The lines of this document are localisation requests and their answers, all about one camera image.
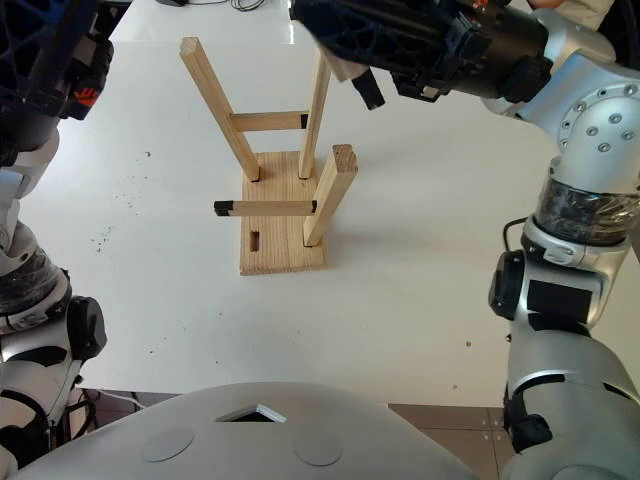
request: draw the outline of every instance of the black tape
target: black tape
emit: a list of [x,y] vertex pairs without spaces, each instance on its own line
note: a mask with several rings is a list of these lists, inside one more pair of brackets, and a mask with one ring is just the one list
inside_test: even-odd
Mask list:
[[213,202],[214,210],[233,210],[233,200],[222,200]]

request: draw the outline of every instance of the wooden leg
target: wooden leg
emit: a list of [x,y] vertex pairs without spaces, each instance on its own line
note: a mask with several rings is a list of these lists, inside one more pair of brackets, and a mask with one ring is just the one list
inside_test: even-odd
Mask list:
[[227,100],[224,90],[211,68],[200,41],[196,37],[183,38],[180,45],[180,57],[191,74],[202,98],[218,122],[220,130],[227,139],[242,170],[251,181],[260,179],[260,167],[249,143],[242,132],[233,125],[231,114],[233,109]]
[[234,113],[231,121],[241,132],[260,132],[264,130],[304,130],[307,128],[309,112],[267,112]]
[[318,202],[316,214],[304,221],[304,244],[317,245],[340,201],[358,172],[356,155],[351,145],[334,145],[322,170],[313,198]]
[[327,98],[327,90],[329,89],[329,80],[331,80],[331,69],[320,50],[318,50],[316,52],[316,69],[313,91],[311,92],[311,104],[309,105],[307,133],[302,150],[300,150],[298,162],[298,176],[300,178],[309,178],[311,175],[311,169],[315,161],[316,142],[318,141],[322,113],[324,112],[324,101]]
[[306,217],[316,213],[315,200],[261,200],[214,202],[219,217]]

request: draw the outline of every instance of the upside-down wooden stool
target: upside-down wooden stool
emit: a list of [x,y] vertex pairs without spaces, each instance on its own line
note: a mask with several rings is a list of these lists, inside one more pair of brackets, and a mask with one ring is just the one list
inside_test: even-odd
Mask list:
[[[296,112],[234,113],[197,38],[184,38],[180,56],[242,170],[242,201],[215,202],[219,216],[242,217],[240,274],[325,268],[322,237],[357,171],[351,145],[334,145],[316,177],[315,149],[331,79],[317,53],[311,105]],[[253,153],[243,132],[306,131],[300,152]]]

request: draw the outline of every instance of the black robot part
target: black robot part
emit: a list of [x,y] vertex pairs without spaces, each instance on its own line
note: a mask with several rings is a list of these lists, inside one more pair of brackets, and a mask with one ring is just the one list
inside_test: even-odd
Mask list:
[[336,56],[390,71],[400,95],[529,101],[551,78],[548,32],[506,3],[294,0],[290,13]]
[[84,119],[104,89],[113,46],[92,31],[99,4],[0,2],[0,166],[42,146],[59,118]]

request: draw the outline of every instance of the table surface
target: table surface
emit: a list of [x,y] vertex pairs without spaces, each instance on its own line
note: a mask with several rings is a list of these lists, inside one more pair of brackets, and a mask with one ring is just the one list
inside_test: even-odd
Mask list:
[[[531,11],[526,0],[513,0],[511,6]],[[171,7],[156,0],[134,0],[111,39],[174,42],[189,36],[225,44],[313,44],[304,27],[289,20],[289,0],[266,0],[259,9],[245,13],[229,3]]]
[[[206,44],[237,112],[305,108],[311,45]],[[553,145],[451,94],[368,112],[332,79],[317,157],[351,143],[359,174],[326,237],[325,271],[240,277],[241,170],[178,57],[116,45],[107,89],[61,146],[21,218],[74,291],[99,299],[109,343],[89,387],[186,392],[267,380],[333,384],[377,401],[498,405],[508,322],[487,292],[500,231],[529,214]],[[248,135],[296,150],[300,132]],[[640,265],[624,264],[595,335],[640,383]]]

